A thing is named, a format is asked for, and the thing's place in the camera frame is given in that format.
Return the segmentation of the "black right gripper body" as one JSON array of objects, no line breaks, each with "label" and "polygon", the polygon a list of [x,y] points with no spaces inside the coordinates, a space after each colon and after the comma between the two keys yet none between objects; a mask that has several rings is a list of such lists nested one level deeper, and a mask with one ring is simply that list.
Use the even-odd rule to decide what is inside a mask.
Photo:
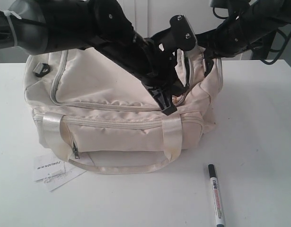
[{"label": "black right gripper body", "polygon": [[248,18],[242,14],[230,16],[216,29],[197,34],[198,45],[205,49],[206,59],[231,58],[250,49],[273,28],[267,20]]}]

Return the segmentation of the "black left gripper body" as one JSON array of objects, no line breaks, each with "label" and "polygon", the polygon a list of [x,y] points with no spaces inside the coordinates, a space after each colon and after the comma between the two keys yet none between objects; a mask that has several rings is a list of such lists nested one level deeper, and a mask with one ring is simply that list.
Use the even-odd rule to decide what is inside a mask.
[{"label": "black left gripper body", "polygon": [[176,48],[165,44],[164,51],[159,49],[159,44],[167,40],[170,33],[163,30],[150,38],[143,38],[134,30],[89,31],[83,39],[140,80],[149,92],[159,90],[179,95],[181,81],[175,71],[177,62],[173,55]]}]

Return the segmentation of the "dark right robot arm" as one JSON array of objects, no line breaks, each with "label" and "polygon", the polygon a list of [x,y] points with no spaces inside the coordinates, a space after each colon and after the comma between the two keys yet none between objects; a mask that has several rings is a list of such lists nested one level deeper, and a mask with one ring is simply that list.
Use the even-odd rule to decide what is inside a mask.
[{"label": "dark right robot arm", "polygon": [[257,0],[235,6],[228,1],[229,16],[216,28],[197,34],[198,45],[213,58],[234,57],[280,27],[291,24],[291,0]]}]

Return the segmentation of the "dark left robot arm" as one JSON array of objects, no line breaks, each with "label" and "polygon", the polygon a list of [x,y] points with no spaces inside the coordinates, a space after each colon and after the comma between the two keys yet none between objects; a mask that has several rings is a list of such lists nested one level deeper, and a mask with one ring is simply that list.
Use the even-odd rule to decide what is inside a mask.
[{"label": "dark left robot arm", "polygon": [[16,46],[30,55],[94,48],[140,80],[162,113],[177,110],[176,53],[139,35],[115,0],[17,0],[0,10],[0,49]]}]

